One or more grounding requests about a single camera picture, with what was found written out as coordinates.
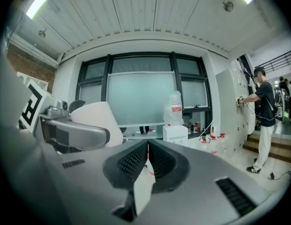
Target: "corrugated white ceiling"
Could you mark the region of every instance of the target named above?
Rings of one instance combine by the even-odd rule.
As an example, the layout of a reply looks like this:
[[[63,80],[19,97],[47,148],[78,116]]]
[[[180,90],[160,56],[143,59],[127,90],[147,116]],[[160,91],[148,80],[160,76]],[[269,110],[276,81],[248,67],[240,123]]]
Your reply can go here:
[[[255,2],[232,0],[47,0],[17,34],[53,58],[118,33],[160,31],[190,36],[230,52],[251,34],[267,28]],[[46,30],[46,37],[38,35]]]

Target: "backpack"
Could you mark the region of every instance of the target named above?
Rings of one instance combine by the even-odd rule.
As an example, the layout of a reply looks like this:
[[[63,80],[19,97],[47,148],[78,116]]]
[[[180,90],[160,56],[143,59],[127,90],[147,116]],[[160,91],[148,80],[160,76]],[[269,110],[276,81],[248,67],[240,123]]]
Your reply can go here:
[[[274,107],[271,105],[271,103],[269,102],[267,97],[266,97],[266,99],[268,101],[268,104],[269,104],[271,110],[274,113],[275,118],[282,121],[283,116],[284,116],[282,92],[280,90],[276,90],[272,84],[271,84],[271,86],[273,88],[273,94],[274,94],[274,101],[275,101]]]

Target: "wooden step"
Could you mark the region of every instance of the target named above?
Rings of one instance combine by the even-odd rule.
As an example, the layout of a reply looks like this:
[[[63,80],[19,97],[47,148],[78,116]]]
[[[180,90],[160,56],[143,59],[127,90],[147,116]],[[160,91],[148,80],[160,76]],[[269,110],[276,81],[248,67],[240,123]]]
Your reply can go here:
[[[259,135],[255,134],[250,135],[248,137],[248,141],[259,143]],[[291,140],[272,137],[271,147],[291,150]]]
[[[245,142],[243,148],[258,153],[258,142],[257,140],[254,142],[248,140],[247,142]],[[271,158],[282,160],[284,162],[291,163],[291,147],[287,148],[289,149],[276,147],[272,144],[268,156]]]

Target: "shoe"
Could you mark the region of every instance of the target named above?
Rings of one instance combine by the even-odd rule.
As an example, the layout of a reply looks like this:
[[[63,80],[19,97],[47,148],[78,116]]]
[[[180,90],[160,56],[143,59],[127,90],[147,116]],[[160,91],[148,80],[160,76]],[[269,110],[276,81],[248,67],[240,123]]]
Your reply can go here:
[[[257,158],[254,158],[254,162],[256,163]],[[264,166],[266,164],[266,162],[264,162],[264,164],[262,166]]]
[[[255,170],[255,168],[254,168],[253,166],[251,166],[251,167],[247,167],[247,171],[248,171],[249,173],[260,173],[260,170],[261,170],[261,169],[259,169],[259,170]]]

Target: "black metal railing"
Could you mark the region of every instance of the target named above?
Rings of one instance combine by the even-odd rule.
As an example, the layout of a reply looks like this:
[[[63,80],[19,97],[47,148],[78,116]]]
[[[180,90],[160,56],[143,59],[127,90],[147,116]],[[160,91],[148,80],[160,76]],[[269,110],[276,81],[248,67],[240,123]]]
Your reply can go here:
[[[291,66],[291,50],[285,54],[282,54],[268,62],[262,63],[259,65],[263,67],[264,70],[267,72],[272,72],[277,69],[283,68],[285,66]]]

